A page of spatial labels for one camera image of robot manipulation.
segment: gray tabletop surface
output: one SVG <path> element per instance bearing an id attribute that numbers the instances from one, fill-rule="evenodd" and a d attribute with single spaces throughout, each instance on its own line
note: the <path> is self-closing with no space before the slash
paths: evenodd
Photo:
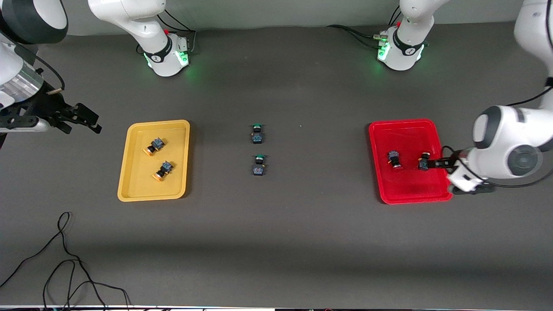
<path id="1" fill-rule="evenodd" d="M 539 93 L 545 67 L 513 28 L 438 25 L 407 72 L 331 28 L 199 32 L 191 66 L 170 78 L 153 74 L 129 35 L 42 46 L 67 82 L 66 101 L 97 112 L 103 131 L 8 135 L 0 279 L 72 211 L 70 250 L 133 304 L 551 310 L 553 179 L 385 205 L 367 148 L 367 124 L 406 118 L 429 118 L 442 143 L 468 147 L 484 109 Z M 174 119 L 192 124 L 187 194 L 120 202 L 127 128 Z M 266 140 L 253 145 L 249 126 L 258 122 Z M 268 155 L 263 177 L 250 174 L 258 153 Z M 545 174 L 550 158 L 517 182 Z M 0 289 L 0 304 L 42 303 L 44 282 L 67 258 L 60 243 Z M 49 303 L 64 303 L 70 270 L 52 279 Z M 84 275 L 75 278 L 74 287 Z M 100 294 L 124 304 L 120 292 Z M 77 298 L 98 304 L 90 286 Z"/>

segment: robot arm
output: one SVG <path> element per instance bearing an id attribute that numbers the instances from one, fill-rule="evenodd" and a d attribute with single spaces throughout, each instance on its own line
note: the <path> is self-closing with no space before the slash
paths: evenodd
<path id="1" fill-rule="evenodd" d="M 423 42 L 434 25 L 434 12 L 449 0 L 400 0 L 403 13 L 400 26 L 380 33 L 377 59 L 394 70 L 407 70 L 420 59 Z"/>
<path id="2" fill-rule="evenodd" d="M 94 132 L 98 115 L 85 105 L 70 106 L 59 93 L 15 52 L 19 44 L 57 43 L 67 33 L 67 16 L 60 0 L 0 0 L 0 133 L 43 132 L 57 127 L 71 132 L 66 122 Z"/>
<path id="3" fill-rule="evenodd" d="M 167 77 L 177 74 L 189 63 L 186 38 L 166 34 L 153 18 L 165 10 L 166 0 L 88 0 L 88 6 L 100 20 L 112 23 L 131 34 L 144 50 L 154 72 Z"/>
<path id="4" fill-rule="evenodd" d="M 550 78 L 540 107 L 492 106 L 478 116 L 474 147 L 457 153 L 455 170 L 448 176 L 460 190 L 475 191 L 482 179 L 528 176 L 539 169 L 541 153 L 553 149 L 551 13 L 551 0 L 525 0 L 514 31 L 520 46 L 547 67 Z"/>

